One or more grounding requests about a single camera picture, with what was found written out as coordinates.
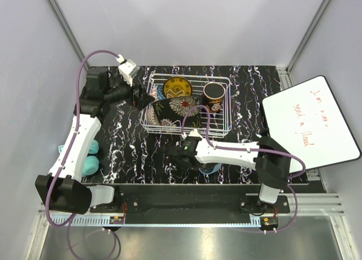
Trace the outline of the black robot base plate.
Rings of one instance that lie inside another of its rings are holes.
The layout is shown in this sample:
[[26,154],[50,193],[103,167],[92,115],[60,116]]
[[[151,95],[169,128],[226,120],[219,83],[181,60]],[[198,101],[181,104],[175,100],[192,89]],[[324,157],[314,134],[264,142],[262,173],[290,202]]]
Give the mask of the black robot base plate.
[[104,226],[135,227],[258,227],[262,216],[276,219],[295,214],[296,197],[280,194],[276,203],[263,203],[254,190],[241,188],[213,193],[117,193],[111,203],[89,209]]

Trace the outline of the red and black mug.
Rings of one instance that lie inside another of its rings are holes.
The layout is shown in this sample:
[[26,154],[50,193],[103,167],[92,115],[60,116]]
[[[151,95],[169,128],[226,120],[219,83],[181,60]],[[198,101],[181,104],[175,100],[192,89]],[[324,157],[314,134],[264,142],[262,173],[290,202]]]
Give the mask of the red and black mug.
[[212,113],[220,112],[225,97],[225,88],[220,83],[210,82],[203,88],[201,104]]

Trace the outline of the beige patterned bowl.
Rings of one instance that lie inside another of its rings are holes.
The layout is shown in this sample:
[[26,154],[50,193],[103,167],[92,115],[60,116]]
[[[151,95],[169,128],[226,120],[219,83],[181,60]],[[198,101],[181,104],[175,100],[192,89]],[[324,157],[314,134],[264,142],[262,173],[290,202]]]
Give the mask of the beige patterned bowl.
[[146,122],[148,125],[153,125],[153,126],[160,125],[156,113],[154,112],[153,106],[149,106],[149,108],[146,111]]

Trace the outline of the white wire dish rack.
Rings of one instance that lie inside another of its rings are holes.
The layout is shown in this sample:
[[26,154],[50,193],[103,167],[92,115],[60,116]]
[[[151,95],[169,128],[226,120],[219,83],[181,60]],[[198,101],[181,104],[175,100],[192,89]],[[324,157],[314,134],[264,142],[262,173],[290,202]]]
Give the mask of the white wire dish rack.
[[150,75],[147,93],[155,101],[141,113],[148,133],[181,135],[197,128],[204,135],[223,138],[231,130],[231,81],[200,75]]

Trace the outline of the blue patterned bowl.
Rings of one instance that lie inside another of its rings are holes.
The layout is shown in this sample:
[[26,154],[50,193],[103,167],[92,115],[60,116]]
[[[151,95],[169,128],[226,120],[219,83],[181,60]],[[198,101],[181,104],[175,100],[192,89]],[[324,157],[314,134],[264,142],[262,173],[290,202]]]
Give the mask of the blue patterned bowl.
[[156,101],[166,99],[164,93],[163,93],[163,85],[158,84],[151,87],[150,95],[154,97]]

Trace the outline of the black floral square plate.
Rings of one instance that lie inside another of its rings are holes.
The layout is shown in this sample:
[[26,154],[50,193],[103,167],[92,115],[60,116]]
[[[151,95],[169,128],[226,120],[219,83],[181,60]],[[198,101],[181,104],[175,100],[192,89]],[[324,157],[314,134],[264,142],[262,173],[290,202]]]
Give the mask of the black floral square plate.
[[168,98],[153,102],[161,126],[181,127],[185,115],[196,106],[191,96]]

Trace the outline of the light blue plastic cup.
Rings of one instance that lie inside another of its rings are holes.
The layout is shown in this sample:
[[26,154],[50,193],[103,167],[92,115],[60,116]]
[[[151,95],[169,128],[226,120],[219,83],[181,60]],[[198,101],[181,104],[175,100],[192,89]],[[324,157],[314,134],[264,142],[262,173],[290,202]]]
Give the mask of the light blue plastic cup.
[[203,164],[200,168],[199,168],[199,172],[202,173],[203,175],[210,175],[210,174],[214,174],[216,172],[218,172],[222,167],[221,163],[208,163],[208,164]]

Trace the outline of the yellow patterned plate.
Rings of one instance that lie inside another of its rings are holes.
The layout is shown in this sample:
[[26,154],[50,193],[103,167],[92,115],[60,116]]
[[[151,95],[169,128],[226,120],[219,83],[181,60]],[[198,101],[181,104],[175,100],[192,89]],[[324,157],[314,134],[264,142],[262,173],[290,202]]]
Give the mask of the yellow patterned plate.
[[163,94],[166,98],[191,96],[192,93],[192,85],[185,77],[173,76],[163,84]]

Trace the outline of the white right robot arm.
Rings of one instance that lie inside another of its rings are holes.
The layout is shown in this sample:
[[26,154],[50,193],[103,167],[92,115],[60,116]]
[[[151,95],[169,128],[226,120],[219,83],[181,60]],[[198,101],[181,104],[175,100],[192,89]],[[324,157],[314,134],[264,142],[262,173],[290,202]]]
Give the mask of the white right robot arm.
[[224,164],[246,167],[257,172],[261,183],[258,209],[269,213],[277,206],[279,192],[287,187],[291,158],[270,137],[258,142],[233,143],[215,141],[211,145],[201,136],[187,136],[181,146],[167,152],[171,162],[181,170],[213,174]]

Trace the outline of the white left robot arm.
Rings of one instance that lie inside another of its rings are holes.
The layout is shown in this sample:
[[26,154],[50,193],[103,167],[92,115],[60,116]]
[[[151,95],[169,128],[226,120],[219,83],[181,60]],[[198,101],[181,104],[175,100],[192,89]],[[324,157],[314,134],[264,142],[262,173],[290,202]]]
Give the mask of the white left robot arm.
[[114,76],[106,67],[93,67],[87,72],[85,86],[77,89],[79,98],[64,147],[49,173],[38,175],[35,181],[46,212],[85,214],[90,207],[103,205],[114,213],[122,207],[122,199],[113,187],[87,187],[81,183],[81,178],[92,141],[110,105],[125,101],[142,110],[154,101],[141,84],[134,82],[138,70],[130,64],[121,64]]

